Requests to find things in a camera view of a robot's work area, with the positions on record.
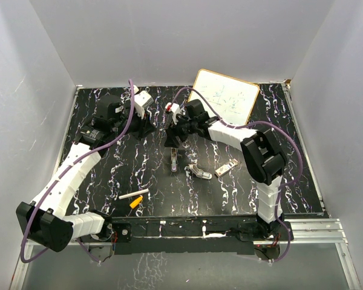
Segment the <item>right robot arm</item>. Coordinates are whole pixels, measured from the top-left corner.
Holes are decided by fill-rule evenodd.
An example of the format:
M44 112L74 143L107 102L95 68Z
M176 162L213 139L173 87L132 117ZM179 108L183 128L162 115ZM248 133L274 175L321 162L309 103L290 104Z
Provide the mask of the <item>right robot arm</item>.
M258 208L253 226L266 240L273 239L283 223L279 201L287 157L272 130L235 129L218 116L211 117L202 102L192 100L182 114L176 103L167 103L165 112L172 116L166 129L165 147L178 148L189 135L231 146L243 154L247 171L258 190Z

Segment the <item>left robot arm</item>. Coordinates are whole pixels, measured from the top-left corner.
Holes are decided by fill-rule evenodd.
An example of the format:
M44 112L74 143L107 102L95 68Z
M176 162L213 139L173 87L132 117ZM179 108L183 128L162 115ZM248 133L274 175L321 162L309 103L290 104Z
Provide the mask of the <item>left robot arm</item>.
M136 93L134 101L121 101L115 95L100 98L95 114L79 129L71 149L46 187L31 202L22 202L16 215L24 240L32 240L55 252L71 240L93 235L108 240L113 226L106 215L89 211L68 216L67 208L87 174L102 159L107 144L127 134L137 139L155 131L146 113L153 103L149 93Z

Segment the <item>white marker pen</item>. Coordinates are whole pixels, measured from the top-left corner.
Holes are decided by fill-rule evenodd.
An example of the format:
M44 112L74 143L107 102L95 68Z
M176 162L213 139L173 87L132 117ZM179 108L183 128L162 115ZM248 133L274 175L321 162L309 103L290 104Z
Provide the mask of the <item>white marker pen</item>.
M136 192L132 192L132 193L128 193L128 194L125 194L125 195L121 195L119 196L119 199L127 199L127 198L131 198L131 197L134 197L134 196L138 196L138 195L143 195L145 193L148 193L149 192L149 189L146 188L144 190L139 190L139 191L136 191Z

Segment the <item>orange marker cap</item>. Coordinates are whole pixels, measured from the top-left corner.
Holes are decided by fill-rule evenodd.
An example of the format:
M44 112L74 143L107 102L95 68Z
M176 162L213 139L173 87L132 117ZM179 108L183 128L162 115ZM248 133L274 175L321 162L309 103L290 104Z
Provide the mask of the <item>orange marker cap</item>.
M135 200L133 200L129 206L131 209L135 209L137 206L140 205L140 203L143 201L143 196L140 195L138 198L136 198Z

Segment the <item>small whiteboard with wooden frame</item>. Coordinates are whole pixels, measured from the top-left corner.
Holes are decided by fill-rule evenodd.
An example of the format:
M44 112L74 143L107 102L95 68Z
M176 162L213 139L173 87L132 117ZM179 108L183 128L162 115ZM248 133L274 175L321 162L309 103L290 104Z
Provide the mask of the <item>small whiteboard with wooden frame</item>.
M206 69L199 70L193 88L189 101L200 100L202 95L211 105L203 103L211 117L217 112L225 122L235 126L247 124L260 92L257 84Z

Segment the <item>aluminium rail frame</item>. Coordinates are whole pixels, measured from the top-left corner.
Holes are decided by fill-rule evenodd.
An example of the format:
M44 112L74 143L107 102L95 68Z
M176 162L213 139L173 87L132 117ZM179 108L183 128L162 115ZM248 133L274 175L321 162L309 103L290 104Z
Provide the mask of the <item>aluminium rail frame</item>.
M133 237L112 248L75 243L17 265L12 289L361 289L341 224L295 219L276 248L234 237Z

